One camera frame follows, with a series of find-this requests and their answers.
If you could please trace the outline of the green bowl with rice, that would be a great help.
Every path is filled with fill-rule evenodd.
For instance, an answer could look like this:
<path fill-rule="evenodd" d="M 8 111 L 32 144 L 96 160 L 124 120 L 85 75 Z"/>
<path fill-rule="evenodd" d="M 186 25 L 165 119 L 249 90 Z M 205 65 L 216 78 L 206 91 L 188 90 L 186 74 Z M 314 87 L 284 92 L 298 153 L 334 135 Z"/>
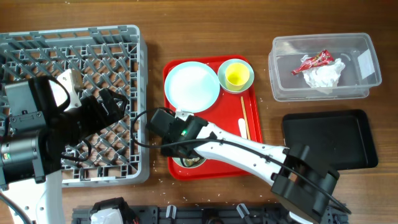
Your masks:
<path fill-rule="evenodd" d="M 202 157 L 196 157 L 196 158 L 181 158 L 181 157 L 173 157 L 172 160 L 180 167 L 183 168 L 196 168 L 201 166 L 206 159 L 202 158 Z"/>

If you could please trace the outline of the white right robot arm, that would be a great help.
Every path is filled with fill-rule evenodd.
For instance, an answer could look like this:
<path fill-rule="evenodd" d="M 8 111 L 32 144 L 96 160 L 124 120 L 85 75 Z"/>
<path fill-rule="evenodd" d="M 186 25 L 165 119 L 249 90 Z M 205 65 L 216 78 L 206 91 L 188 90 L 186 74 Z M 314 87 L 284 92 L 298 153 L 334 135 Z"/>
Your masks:
<path fill-rule="evenodd" d="M 174 117 L 158 111 L 148 127 L 162 138 L 162 153 L 169 157 L 202 157 L 221 161 L 257 176 L 290 212 L 321 222 L 339 173 L 321 154 L 303 144 L 272 146 L 244 139 L 197 116 Z"/>

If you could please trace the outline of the red snack wrapper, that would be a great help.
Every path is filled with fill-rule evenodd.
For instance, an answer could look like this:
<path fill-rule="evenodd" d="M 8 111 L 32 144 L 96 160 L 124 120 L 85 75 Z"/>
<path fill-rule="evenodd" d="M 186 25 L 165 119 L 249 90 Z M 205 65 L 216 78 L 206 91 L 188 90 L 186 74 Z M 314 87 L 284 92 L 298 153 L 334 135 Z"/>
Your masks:
<path fill-rule="evenodd" d="M 335 59 L 331 56 L 331 53 L 329 53 L 329 51 L 327 50 L 323 50 L 320 53 L 316 54 L 316 56 L 305 59 L 299 66 L 299 68 L 292 70 L 291 73 L 292 75 L 297 75 L 304 70 L 329 65 L 334 61 Z"/>

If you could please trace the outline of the white napkin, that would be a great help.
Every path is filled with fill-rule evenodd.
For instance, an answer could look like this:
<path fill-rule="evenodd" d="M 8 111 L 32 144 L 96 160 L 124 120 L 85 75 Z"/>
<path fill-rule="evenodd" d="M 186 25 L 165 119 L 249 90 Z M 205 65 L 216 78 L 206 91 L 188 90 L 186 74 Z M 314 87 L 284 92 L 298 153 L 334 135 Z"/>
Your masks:
<path fill-rule="evenodd" d="M 329 65 L 310 68 L 302 71 L 302 74 L 310 88 L 315 88 L 319 92 L 329 95 L 337 87 L 341 72 L 345 66 L 342 60 L 337 58 Z"/>

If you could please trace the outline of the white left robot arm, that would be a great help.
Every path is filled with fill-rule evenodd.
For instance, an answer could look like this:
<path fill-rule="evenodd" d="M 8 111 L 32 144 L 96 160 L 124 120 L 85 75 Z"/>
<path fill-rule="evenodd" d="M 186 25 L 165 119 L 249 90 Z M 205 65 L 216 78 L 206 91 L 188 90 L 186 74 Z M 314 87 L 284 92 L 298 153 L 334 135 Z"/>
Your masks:
<path fill-rule="evenodd" d="M 65 148 L 83 143 L 87 137 L 124 118 L 128 100 L 109 89 L 83 99 L 81 106 L 66 111 L 66 99 L 58 106 L 50 90 L 30 90 L 32 106 L 17 100 L 7 125 L 14 134 L 1 142 L 1 199 L 23 223 L 65 223 L 62 208 L 63 159 L 85 162 L 89 155 L 68 156 Z"/>

